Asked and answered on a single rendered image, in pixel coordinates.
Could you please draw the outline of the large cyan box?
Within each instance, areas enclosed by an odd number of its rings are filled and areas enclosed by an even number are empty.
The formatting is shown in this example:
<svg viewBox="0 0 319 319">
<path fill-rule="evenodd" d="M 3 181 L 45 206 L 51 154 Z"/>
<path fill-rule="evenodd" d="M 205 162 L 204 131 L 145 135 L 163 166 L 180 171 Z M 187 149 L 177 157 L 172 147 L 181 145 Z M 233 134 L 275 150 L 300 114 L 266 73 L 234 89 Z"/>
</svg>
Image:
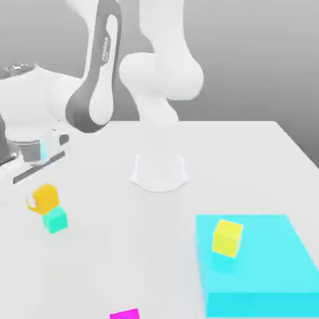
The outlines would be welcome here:
<svg viewBox="0 0 319 319">
<path fill-rule="evenodd" d="M 244 226 L 234 259 L 212 251 L 221 219 Z M 195 241 L 208 318 L 319 318 L 319 270 L 286 215 L 198 215 Z"/>
</svg>

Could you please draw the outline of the small green cube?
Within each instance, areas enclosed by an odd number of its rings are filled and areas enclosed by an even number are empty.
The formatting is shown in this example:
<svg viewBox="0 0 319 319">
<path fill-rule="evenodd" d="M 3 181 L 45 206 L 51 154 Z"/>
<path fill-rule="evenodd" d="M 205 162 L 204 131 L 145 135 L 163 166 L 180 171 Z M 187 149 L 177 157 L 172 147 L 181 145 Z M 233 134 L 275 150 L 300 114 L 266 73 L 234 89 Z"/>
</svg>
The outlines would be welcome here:
<svg viewBox="0 0 319 319">
<path fill-rule="evenodd" d="M 61 231 L 68 227 L 67 214 L 61 206 L 56 206 L 42 216 L 44 227 L 51 233 Z"/>
</svg>

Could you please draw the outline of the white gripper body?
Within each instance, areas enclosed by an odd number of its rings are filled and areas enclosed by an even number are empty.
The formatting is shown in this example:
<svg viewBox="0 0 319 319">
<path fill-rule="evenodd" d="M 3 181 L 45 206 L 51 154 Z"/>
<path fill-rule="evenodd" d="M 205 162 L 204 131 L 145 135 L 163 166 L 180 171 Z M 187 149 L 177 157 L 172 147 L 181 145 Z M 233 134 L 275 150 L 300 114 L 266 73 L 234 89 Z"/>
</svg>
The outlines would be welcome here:
<svg viewBox="0 0 319 319">
<path fill-rule="evenodd" d="M 5 154 L 0 151 L 0 197 L 6 197 L 12 187 L 38 171 L 55 163 L 66 155 L 61 151 L 40 164 L 30 164 L 24 161 L 22 153 Z"/>
</svg>

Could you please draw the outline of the small yellow cube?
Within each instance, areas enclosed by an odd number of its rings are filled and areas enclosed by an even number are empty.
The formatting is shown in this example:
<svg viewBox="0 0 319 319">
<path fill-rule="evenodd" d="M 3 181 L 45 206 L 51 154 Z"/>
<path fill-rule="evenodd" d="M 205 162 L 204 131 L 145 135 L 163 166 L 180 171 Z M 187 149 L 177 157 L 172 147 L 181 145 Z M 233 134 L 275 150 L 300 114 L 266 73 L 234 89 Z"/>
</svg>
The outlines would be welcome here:
<svg viewBox="0 0 319 319">
<path fill-rule="evenodd" d="M 212 251 L 235 259 L 242 240 L 244 226 L 220 219 L 213 233 Z"/>
</svg>

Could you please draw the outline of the small orange cube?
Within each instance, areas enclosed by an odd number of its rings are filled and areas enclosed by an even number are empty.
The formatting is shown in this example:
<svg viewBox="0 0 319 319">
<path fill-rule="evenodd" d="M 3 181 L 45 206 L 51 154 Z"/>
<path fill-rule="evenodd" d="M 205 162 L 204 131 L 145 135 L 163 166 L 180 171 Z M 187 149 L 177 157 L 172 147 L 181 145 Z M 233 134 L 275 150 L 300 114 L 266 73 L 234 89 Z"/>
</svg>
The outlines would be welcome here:
<svg viewBox="0 0 319 319">
<path fill-rule="evenodd" d="M 32 192 L 31 198 L 34 205 L 31 206 L 26 200 L 27 207 L 40 215 L 45 215 L 59 205 L 57 188 L 51 184 L 44 184 Z"/>
</svg>

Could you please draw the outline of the small magenta cube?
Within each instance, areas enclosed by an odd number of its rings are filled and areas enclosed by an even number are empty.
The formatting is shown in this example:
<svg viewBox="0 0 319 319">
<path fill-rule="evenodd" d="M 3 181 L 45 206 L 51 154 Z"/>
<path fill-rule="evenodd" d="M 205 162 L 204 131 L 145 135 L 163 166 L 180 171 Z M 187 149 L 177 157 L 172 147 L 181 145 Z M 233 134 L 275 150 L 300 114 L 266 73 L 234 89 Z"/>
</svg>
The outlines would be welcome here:
<svg viewBox="0 0 319 319">
<path fill-rule="evenodd" d="M 110 319 L 140 319 L 137 308 L 110 314 Z"/>
</svg>

